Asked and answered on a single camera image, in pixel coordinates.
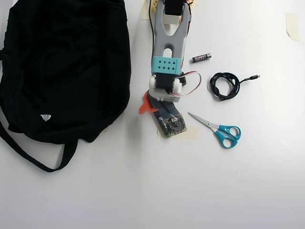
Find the backpack strap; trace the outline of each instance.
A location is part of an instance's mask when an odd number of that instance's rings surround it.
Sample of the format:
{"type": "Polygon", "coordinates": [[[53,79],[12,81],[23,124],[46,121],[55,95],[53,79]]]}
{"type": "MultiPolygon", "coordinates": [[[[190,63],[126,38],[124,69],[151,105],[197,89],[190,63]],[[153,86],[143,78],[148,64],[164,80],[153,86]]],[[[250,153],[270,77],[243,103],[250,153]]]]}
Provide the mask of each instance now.
{"type": "Polygon", "coordinates": [[[55,172],[57,170],[61,170],[61,169],[65,168],[67,166],[67,164],[70,162],[71,158],[73,157],[73,155],[76,151],[76,148],[77,148],[77,144],[78,144],[78,140],[65,144],[63,156],[62,156],[62,160],[61,160],[61,165],[56,169],[52,169],[52,168],[49,168],[49,167],[45,166],[44,164],[40,163],[39,161],[37,161],[35,158],[31,157],[30,155],[28,155],[15,142],[15,140],[6,132],[6,130],[4,129],[1,122],[0,122],[0,137],[7,144],[9,144],[9,146],[12,147],[21,157],[27,159],[28,161],[30,161],[31,163],[33,163],[34,165],[36,165],[37,167],[41,168],[42,170],[44,170],[48,173],[55,172]]]}

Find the black usb cable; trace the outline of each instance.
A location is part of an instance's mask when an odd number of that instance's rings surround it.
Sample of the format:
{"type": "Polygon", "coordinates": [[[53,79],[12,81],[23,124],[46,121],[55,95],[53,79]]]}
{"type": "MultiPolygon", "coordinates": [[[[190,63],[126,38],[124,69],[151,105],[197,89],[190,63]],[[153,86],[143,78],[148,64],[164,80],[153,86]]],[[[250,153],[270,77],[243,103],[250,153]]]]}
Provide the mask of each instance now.
{"type": "Polygon", "coordinates": [[[253,75],[249,78],[245,78],[244,80],[239,81],[237,76],[232,73],[217,73],[210,79],[211,90],[221,101],[232,99],[239,93],[241,83],[248,80],[255,80],[259,77],[260,75],[253,75]],[[216,82],[219,78],[225,78],[233,86],[233,90],[228,95],[220,94],[219,89],[216,87],[216,82]]]}

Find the scissors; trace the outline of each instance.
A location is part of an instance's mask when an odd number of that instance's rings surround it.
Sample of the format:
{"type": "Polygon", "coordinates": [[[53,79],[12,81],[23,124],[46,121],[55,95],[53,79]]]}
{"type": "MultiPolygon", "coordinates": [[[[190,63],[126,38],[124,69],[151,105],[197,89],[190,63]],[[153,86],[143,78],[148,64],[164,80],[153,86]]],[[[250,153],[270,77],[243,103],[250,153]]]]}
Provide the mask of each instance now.
{"type": "Polygon", "coordinates": [[[229,125],[216,125],[213,124],[207,120],[204,120],[203,118],[200,118],[192,113],[188,113],[190,116],[192,116],[197,121],[201,122],[202,124],[209,127],[211,130],[214,131],[216,137],[219,139],[221,145],[226,149],[232,149],[234,146],[237,145],[237,141],[240,139],[242,132],[239,127],[237,126],[229,126],[229,125]],[[237,135],[233,135],[230,131],[231,129],[238,130],[237,135]],[[226,146],[224,144],[225,140],[229,140],[231,142],[231,146],[226,146]]]}

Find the black battery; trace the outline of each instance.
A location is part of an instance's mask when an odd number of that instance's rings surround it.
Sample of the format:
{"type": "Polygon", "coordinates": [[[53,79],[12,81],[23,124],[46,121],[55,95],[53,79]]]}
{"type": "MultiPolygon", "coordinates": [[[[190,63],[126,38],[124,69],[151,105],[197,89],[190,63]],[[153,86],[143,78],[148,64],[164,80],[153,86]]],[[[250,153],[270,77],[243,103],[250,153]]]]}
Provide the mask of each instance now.
{"type": "Polygon", "coordinates": [[[201,55],[201,56],[196,56],[192,58],[192,62],[196,63],[196,62],[200,62],[200,61],[206,61],[212,58],[212,55],[210,53],[205,54],[205,55],[201,55]]]}

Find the teal scissor handle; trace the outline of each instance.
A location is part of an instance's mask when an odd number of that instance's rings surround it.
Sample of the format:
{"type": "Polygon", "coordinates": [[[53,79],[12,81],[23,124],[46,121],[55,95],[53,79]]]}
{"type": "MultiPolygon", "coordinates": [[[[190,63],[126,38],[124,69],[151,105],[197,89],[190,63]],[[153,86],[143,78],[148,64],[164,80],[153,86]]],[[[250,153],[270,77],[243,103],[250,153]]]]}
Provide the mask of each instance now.
{"type": "Polygon", "coordinates": [[[224,148],[226,148],[226,149],[232,149],[234,146],[237,145],[237,140],[235,140],[234,138],[231,138],[231,137],[226,136],[226,135],[223,134],[221,131],[217,130],[217,131],[215,132],[215,134],[216,134],[217,138],[219,139],[221,145],[222,145],[224,148]],[[227,147],[227,146],[224,145],[224,141],[225,141],[226,139],[229,140],[229,141],[231,142],[231,146],[227,147]]]}
{"type": "Polygon", "coordinates": [[[240,128],[237,127],[237,126],[220,125],[218,129],[221,130],[221,131],[223,131],[223,132],[225,132],[225,133],[227,133],[229,136],[232,136],[232,138],[234,138],[235,140],[239,140],[240,137],[241,137],[241,135],[242,135],[242,131],[241,131],[240,128]],[[230,132],[231,129],[237,129],[237,130],[238,130],[238,135],[233,135],[233,134],[230,132]]]}

